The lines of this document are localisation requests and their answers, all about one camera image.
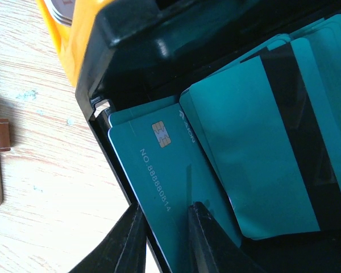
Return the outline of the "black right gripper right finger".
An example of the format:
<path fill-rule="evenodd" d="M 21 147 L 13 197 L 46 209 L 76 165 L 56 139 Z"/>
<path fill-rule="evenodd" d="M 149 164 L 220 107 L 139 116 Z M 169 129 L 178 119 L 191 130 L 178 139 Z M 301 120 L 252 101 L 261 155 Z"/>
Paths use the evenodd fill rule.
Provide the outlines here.
<path fill-rule="evenodd" d="M 264 272 L 233 243 L 203 203 L 188 208 L 188 230 L 195 272 Z"/>

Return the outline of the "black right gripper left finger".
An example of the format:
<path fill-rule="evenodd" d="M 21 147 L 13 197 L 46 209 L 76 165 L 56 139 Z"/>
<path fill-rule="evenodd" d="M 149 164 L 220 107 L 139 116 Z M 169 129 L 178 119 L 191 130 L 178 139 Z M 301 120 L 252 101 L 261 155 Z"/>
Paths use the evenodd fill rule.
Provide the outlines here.
<path fill-rule="evenodd" d="M 145 217 L 139 204 L 133 203 L 71 272 L 144 272 L 146 243 Z"/>

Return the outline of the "teal credit card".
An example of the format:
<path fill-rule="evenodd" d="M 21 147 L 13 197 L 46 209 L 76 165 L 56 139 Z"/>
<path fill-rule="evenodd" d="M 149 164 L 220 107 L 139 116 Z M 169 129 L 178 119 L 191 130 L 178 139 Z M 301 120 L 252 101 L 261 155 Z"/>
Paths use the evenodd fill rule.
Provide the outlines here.
<path fill-rule="evenodd" d="M 188 207 L 202 202 L 226 234 L 242 235 L 228 197 L 179 104 L 110 115 L 109 140 L 171 272 L 192 272 Z"/>

